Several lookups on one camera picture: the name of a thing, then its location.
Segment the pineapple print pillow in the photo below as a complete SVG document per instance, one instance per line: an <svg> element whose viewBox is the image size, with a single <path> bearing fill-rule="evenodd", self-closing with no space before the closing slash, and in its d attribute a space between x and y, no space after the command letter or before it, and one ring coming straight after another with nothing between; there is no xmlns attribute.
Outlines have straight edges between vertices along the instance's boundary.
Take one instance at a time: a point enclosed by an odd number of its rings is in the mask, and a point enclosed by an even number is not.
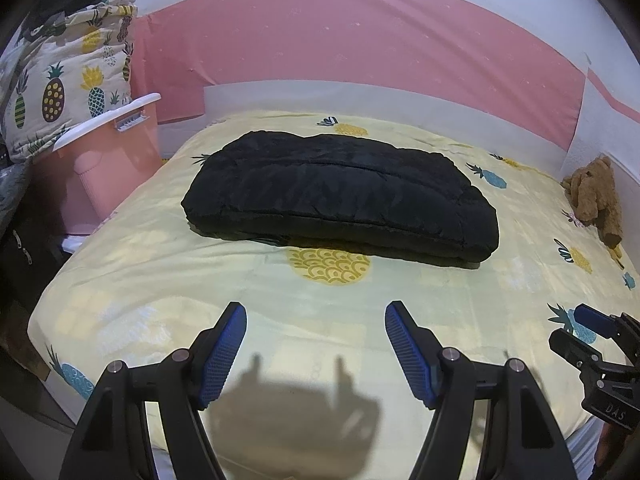
<svg viewBox="0 0 640 480"><path fill-rule="evenodd" d="M14 162L53 145L73 126L131 101L129 25L137 9L107 0L65 18L24 49L4 112Z"/></svg>

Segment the bed sheet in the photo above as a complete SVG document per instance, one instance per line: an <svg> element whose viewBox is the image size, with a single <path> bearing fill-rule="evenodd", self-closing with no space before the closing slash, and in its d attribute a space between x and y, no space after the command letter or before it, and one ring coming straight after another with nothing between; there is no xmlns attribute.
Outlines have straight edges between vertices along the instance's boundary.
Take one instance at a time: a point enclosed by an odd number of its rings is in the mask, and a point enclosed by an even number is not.
<svg viewBox="0 0 640 480"><path fill-rule="evenodd" d="M412 397L385 334L384 309L402 300L418 324L471 359L523 359L564 435L583 425L577 373L547 339L564 327L622 359L575 323L572 309L585 302L640 316L638 275L626 255L620 269L595 229L571 215L560 185L537 170L403 124L325 119L254 112L194 136L46 289L29 326L40 354L87 397L110 361L158 362L240 301L247 333L221 397L202 415L229 476L405 479L432 413ZM462 269L200 236L180 207L199 170L193 157L251 130L441 152L496 208L500 246L479 268ZM463 480L474 478L485 407L477 403ZM153 445L166 447L155 404L148 420Z"/></svg>

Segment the black puffer jacket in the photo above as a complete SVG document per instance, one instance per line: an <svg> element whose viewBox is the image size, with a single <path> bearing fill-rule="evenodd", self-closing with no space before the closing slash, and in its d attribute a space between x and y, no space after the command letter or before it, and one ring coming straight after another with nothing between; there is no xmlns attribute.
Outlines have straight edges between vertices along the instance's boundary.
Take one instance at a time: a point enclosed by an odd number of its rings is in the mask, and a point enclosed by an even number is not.
<svg viewBox="0 0 640 480"><path fill-rule="evenodd" d="M249 132L209 156L184 199L206 234L309 238L487 259L495 209L440 153L334 134Z"/></svg>

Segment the pink stripe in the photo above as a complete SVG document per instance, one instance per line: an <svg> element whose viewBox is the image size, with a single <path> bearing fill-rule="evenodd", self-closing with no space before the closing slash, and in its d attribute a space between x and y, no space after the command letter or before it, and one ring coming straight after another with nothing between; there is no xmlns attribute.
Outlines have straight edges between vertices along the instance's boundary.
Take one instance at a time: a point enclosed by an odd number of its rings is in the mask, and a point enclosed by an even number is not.
<svg viewBox="0 0 640 480"><path fill-rule="evenodd" d="M203 113L203 86L330 80L457 102L568 149L584 89L548 44L465 0L185 0L135 24L134 91L162 93L161 121Z"/></svg>
<svg viewBox="0 0 640 480"><path fill-rule="evenodd" d="M604 97L605 101L609 103L609 106L611 108L613 108L618 113L627 116L629 119L635 121L636 123L640 123L640 112L634 110L632 107L625 105L624 103L618 101L615 97L613 97L613 95L611 95L611 92L607 90L607 87L604 86L604 83L600 80L600 78L593 70L589 69L587 78L596 87L596 90L600 92L602 97Z"/></svg>

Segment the white lid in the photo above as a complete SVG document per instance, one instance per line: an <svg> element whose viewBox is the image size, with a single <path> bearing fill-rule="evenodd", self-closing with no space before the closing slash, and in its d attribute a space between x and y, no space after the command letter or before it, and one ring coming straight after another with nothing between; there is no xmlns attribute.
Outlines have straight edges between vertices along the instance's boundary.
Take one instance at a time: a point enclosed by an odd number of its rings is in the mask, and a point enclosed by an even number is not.
<svg viewBox="0 0 640 480"><path fill-rule="evenodd" d="M113 121L123 115L130 114L131 112L137 110L138 108L142 108L150 103L160 100L160 94L147 94L145 96L139 97L135 101L130 102L123 107L116 108L115 110L109 110L97 117L92 117L88 121L84 123L78 124L78 126L74 126L68 132L64 133L53 145L53 151L59 150L60 148L68 145L70 142L73 142L79 137L82 137L89 132L94 131L96 128L99 128L103 124L108 123L109 121Z"/></svg>

